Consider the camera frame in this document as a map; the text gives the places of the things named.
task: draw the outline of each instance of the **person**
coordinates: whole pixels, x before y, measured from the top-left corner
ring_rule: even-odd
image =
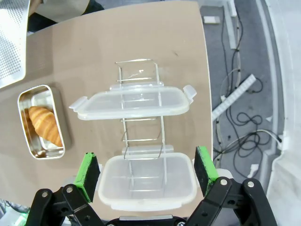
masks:
[[[31,0],[27,31],[37,32],[64,20],[103,9],[96,0]]]

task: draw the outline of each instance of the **person's hand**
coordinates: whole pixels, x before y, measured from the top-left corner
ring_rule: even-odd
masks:
[[[29,4],[29,13],[28,16],[30,16],[31,14],[33,14],[38,6],[43,2],[43,0],[31,0],[30,4]]]

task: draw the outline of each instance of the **beige clothing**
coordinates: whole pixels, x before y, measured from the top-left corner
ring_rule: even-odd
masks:
[[[47,0],[39,5],[36,13],[59,23],[82,15],[88,3],[89,0]]]

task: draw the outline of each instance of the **green tape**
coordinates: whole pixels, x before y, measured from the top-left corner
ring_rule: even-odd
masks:
[[[74,180],[74,185],[78,188],[81,189],[86,197],[87,202],[91,202],[88,193],[84,187],[84,183],[85,183],[85,178],[87,175],[87,171],[89,169],[89,166],[91,164],[91,161],[93,159],[93,157],[95,157],[94,153],[86,153],[84,156],[84,159],[80,165],[79,171],[77,173],[77,176]]]
[[[198,146],[197,147],[198,153],[202,159],[203,165],[206,169],[207,175],[208,175],[208,184],[207,184],[207,192],[210,190],[213,183],[216,181],[216,179],[219,177],[218,173],[216,171],[216,168],[211,160],[211,157],[207,151],[207,148],[205,146]]]

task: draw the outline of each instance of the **white perforated tray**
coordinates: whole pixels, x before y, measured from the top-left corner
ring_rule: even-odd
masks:
[[[29,0],[0,0],[0,88],[25,76]]]

